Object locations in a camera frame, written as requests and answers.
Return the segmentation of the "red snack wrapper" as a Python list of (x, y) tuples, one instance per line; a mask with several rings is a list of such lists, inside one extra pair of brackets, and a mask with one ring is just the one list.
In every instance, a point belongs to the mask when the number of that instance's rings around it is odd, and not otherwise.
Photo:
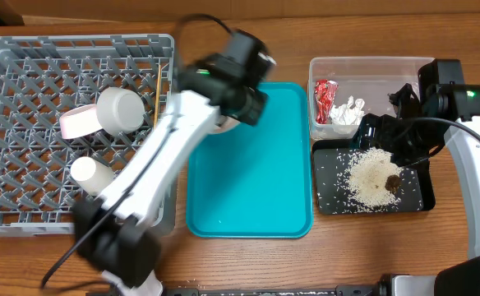
[(339, 84), (336, 81), (327, 79), (321, 79), (315, 83), (314, 97), (318, 108), (317, 123), (327, 124), (338, 87)]

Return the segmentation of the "grey-green bowl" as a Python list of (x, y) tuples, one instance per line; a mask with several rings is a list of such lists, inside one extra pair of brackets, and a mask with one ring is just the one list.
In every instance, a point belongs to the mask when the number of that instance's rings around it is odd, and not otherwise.
[(96, 115), (101, 127), (117, 136), (120, 132), (134, 132), (142, 125), (145, 106), (134, 91), (109, 87), (99, 95)]

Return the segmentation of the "white tissue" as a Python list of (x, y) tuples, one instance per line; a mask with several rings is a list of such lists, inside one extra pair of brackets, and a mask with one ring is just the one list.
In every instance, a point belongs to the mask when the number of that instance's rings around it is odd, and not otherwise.
[(339, 107), (334, 105), (329, 113), (334, 125), (359, 125), (364, 116), (364, 99), (355, 99), (349, 96), (346, 104)]

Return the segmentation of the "white paper cup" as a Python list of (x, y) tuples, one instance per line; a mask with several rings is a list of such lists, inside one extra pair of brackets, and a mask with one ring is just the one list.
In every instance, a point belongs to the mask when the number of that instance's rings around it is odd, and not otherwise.
[(89, 195), (97, 196), (113, 181), (115, 173), (99, 161), (83, 156), (72, 163), (71, 176)]

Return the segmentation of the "wooden chopstick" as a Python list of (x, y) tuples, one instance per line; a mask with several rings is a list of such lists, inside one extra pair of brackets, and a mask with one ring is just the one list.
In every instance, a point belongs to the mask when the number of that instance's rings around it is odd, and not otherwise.
[(156, 89), (155, 89), (155, 108), (153, 115), (153, 128), (156, 129), (158, 118), (159, 118), (159, 96), (161, 93), (161, 80), (162, 80), (162, 64), (159, 62), (157, 69), (157, 78), (156, 78)]

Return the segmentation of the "pink bowl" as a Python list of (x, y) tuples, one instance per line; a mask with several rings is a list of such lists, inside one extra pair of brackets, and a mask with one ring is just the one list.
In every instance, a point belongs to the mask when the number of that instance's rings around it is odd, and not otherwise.
[(97, 118), (97, 105), (87, 104), (65, 112), (59, 119), (63, 139), (75, 139), (102, 129)]

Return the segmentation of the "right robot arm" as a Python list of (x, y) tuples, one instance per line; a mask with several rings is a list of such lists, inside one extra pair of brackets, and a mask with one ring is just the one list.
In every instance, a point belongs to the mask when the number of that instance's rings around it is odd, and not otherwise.
[(468, 260), (437, 275), (386, 275), (379, 295), (480, 295), (480, 86), (434, 84), (415, 115), (400, 100), (397, 115), (363, 117), (351, 145), (389, 151), (398, 166), (429, 160), (439, 146), (455, 162), (468, 221)]

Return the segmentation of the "white round plate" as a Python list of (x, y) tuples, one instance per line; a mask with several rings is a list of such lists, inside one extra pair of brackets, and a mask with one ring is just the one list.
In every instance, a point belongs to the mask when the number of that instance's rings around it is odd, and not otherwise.
[(220, 134), (234, 129), (240, 122), (229, 116), (220, 115), (210, 134)]

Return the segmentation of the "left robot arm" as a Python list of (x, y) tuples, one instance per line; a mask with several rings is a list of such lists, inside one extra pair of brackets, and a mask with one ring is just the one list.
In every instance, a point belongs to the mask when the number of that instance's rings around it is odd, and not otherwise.
[(168, 186), (224, 118), (254, 126), (268, 96), (258, 89), (275, 60), (266, 53), (214, 53), (185, 67), (179, 92), (124, 170), (94, 200), (72, 207), (75, 243), (121, 295), (160, 295), (161, 253), (152, 229)]

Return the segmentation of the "white rice pile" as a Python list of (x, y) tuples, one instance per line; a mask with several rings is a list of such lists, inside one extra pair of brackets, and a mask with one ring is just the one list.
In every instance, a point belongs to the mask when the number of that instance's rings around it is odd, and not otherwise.
[(390, 161), (391, 153), (381, 149), (329, 149), (316, 155), (327, 163), (316, 169), (317, 201), (328, 215), (383, 212), (401, 202), (385, 189), (390, 175), (402, 169)]

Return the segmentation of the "brown food scrap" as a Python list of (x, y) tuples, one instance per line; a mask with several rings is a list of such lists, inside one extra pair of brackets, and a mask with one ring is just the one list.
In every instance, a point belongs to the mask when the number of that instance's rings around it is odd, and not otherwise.
[(401, 178), (399, 175), (390, 175), (385, 182), (385, 189), (391, 194), (395, 194), (401, 185)]

